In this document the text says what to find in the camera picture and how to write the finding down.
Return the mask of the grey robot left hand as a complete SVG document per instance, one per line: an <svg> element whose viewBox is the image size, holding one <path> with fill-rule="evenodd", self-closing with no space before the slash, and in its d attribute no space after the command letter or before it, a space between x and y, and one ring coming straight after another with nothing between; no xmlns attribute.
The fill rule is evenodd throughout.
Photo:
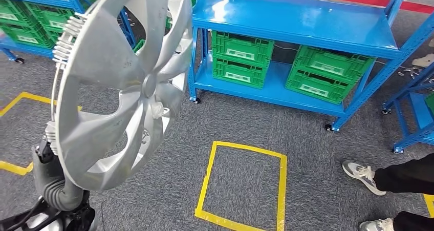
<svg viewBox="0 0 434 231"><path fill-rule="evenodd" d="M34 178L38 193L45 200L81 201L83 189L77 187L64 174L59 158L54 155L51 144L43 138L32 149Z"/></svg>

